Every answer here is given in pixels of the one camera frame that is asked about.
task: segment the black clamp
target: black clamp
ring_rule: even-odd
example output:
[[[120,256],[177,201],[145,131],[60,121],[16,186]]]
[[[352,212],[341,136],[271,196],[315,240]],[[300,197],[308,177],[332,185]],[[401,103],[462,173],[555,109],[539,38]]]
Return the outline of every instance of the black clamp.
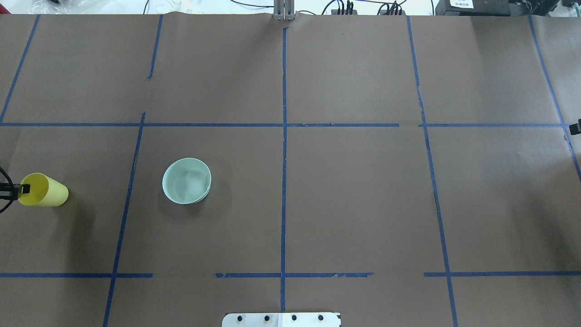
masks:
[[[571,135],[581,134],[581,119],[579,119],[577,124],[569,125],[569,131]]]
[[[29,184],[14,184],[12,183],[12,179],[6,173],[2,167],[0,167],[0,173],[4,175],[4,178],[8,181],[8,183],[0,183],[0,199],[8,200],[8,203],[0,209],[0,214],[4,212],[4,210],[8,209],[12,202],[18,200],[22,194],[30,193],[30,185]]]
[[[0,183],[0,199],[16,201],[22,194],[30,193],[30,185]]]

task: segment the blue tape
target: blue tape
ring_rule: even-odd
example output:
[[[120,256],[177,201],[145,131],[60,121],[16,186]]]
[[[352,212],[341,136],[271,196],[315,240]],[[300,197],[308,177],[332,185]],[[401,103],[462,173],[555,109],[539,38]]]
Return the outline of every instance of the blue tape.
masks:
[[[425,272],[424,277],[581,276],[581,271],[466,271]]]
[[[155,68],[155,59],[157,58],[157,46],[159,45],[159,35],[162,33],[162,23],[163,23],[163,15],[159,15],[159,22],[157,23],[157,34],[155,37],[155,45],[153,46],[153,55],[151,57],[151,69],[149,70],[149,75],[147,78],[151,78],[153,76],[153,69]]]
[[[111,278],[110,273],[56,273],[56,272],[8,272],[0,273],[0,278]]]
[[[216,278],[281,278],[282,274],[278,272],[228,272],[216,273]],[[372,272],[287,272],[286,278],[367,278],[372,276]]]
[[[282,191],[281,191],[281,312],[285,312],[286,289],[286,30],[282,29]]]
[[[0,126],[21,126],[21,127],[139,127],[139,123],[0,123]]]
[[[145,127],[282,127],[276,123],[146,123]]]
[[[279,272],[228,272],[228,273],[217,273],[216,278],[280,278],[281,274]]]
[[[426,113],[424,111],[424,100],[422,100],[422,94],[420,92],[420,87],[419,87],[419,70],[418,70],[418,63],[417,63],[417,60],[415,57],[414,37],[413,37],[412,31],[411,31],[410,17],[406,16],[406,19],[407,19],[408,34],[410,36],[411,57],[412,57],[412,61],[414,64],[415,85],[417,87],[419,107],[421,108],[421,113],[422,113],[422,125],[423,125],[423,130],[424,130],[424,139],[426,142],[426,151],[428,153],[428,164],[429,164],[429,168],[430,168],[430,177],[432,180],[432,191],[434,194],[434,200],[436,201],[436,214],[437,214],[438,225],[439,225],[439,229],[440,229],[440,243],[442,245],[442,254],[444,256],[444,267],[446,269],[446,272],[448,273],[448,272],[450,272],[450,264],[448,262],[448,251],[446,248],[446,237],[444,235],[444,224],[442,222],[442,213],[440,210],[440,198],[439,198],[438,193],[437,193],[436,174],[434,172],[434,167],[433,167],[432,150],[430,148],[430,140],[429,140],[429,136],[428,136]],[[453,323],[454,327],[458,327],[458,317],[456,314],[456,302],[454,301],[454,290],[452,288],[452,278],[450,278],[448,276],[446,279],[447,279],[447,284],[448,284],[448,297],[450,298],[450,309],[451,309],[451,314],[452,314],[452,323]]]
[[[152,273],[118,273],[115,278],[153,278]]]
[[[541,64],[541,68],[543,69],[543,74],[545,76],[545,80],[547,81],[548,90],[551,93],[551,98],[553,99],[553,104],[555,105],[555,110],[557,111],[557,116],[559,117],[559,122],[561,123],[561,127],[563,128],[563,133],[565,135],[565,139],[567,140],[567,147],[569,147],[569,153],[571,154],[571,159],[573,159],[573,164],[575,165],[575,170],[577,171],[577,177],[579,178],[579,181],[581,182],[581,168],[579,167],[579,162],[577,161],[577,156],[575,155],[575,150],[573,150],[573,145],[571,144],[571,138],[569,137],[569,130],[567,129],[567,125],[563,121],[561,107],[559,107],[559,102],[557,101],[557,97],[555,96],[555,91],[553,90],[553,84],[551,83],[551,79],[548,77],[547,68],[545,67],[543,55],[541,54],[539,42],[537,41],[537,34],[535,32],[535,25],[533,24],[533,17],[530,14],[529,14],[529,25],[530,25],[530,33],[533,36],[533,41],[535,43],[535,48],[537,50],[537,56],[539,57],[539,62]]]
[[[0,278],[111,278],[111,273],[2,272]],[[119,273],[117,278],[153,278],[152,273]]]
[[[288,124],[288,127],[400,127],[397,123],[389,123],[389,124],[343,124],[343,123],[293,123]]]
[[[16,82],[18,81],[18,76],[20,75],[20,71],[22,70],[22,65],[24,64],[24,60],[26,59],[26,55],[28,53],[28,49],[30,48],[30,44],[33,41],[34,32],[36,32],[36,28],[38,26],[39,20],[40,20],[40,15],[37,15],[36,19],[34,20],[33,29],[30,31],[28,41],[26,42],[26,46],[24,47],[24,52],[22,52],[22,57],[20,58],[20,62],[18,63],[18,68],[16,68],[16,73],[14,74],[14,79],[12,80],[12,85],[10,85],[10,90],[8,91],[8,95],[6,96],[6,101],[4,102],[4,107],[2,108],[2,113],[0,113],[0,123],[2,123],[4,121],[4,116],[6,115],[6,111],[8,110],[8,104],[10,103],[10,98],[12,98],[12,92],[14,92],[14,88],[16,87]]]
[[[525,127],[525,128],[547,128],[562,127],[560,124],[426,124],[428,127]]]
[[[372,272],[287,272],[287,278],[332,278],[332,277],[346,277],[346,278],[368,278],[372,276]]]
[[[109,313],[111,312],[111,303],[113,301],[113,292],[115,290],[115,279],[117,275],[117,268],[119,267],[119,258],[121,257],[121,246],[123,245],[123,235],[125,234],[125,223],[127,223],[127,214],[129,212],[129,201],[131,199],[131,192],[133,191],[133,180],[135,177],[135,167],[137,165],[137,157],[139,155],[139,148],[141,146],[141,136],[144,130],[145,112],[141,115],[141,122],[139,123],[139,132],[137,133],[137,143],[135,144],[135,152],[133,154],[133,163],[131,165],[131,174],[129,176],[129,185],[127,187],[127,195],[125,197],[125,207],[123,209],[123,218],[121,219],[121,228],[119,229],[119,239],[117,241],[117,250],[115,251],[115,261],[113,263],[113,273],[111,277],[111,284],[109,285],[109,295],[107,296],[107,306],[105,308],[105,316],[103,317],[103,327],[107,327],[109,323]]]

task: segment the black device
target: black device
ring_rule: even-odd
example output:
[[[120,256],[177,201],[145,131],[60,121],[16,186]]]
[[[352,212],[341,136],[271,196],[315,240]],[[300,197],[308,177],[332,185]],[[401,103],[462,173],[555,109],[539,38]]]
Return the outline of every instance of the black device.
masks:
[[[569,132],[571,133],[571,135],[581,134],[581,119],[579,119],[579,123],[569,125]]]
[[[439,16],[510,16],[508,0],[440,0]]]
[[[406,12],[402,9],[396,9],[396,10],[382,9],[379,11],[379,14],[382,16],[405,16]]]
[[[573,7],[574,3],[581,5],[581,0],[563,0],[562,3],[565,7]]]
[[[345,13],[342,13],[341,10],[331,9],[331,14],[332,15],[356,15],[357,10],[349,10],[349,13],[347,13],[347,9],[345,9]]]

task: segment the table surface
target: table surface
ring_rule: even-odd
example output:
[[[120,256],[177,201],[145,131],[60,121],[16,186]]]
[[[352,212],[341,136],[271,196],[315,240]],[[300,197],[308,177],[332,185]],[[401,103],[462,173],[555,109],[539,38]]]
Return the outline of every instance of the table surface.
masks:
[[[581,321],[579,19],[0,16],[2,326]],[[209,195],[177,205],[195,157]]]

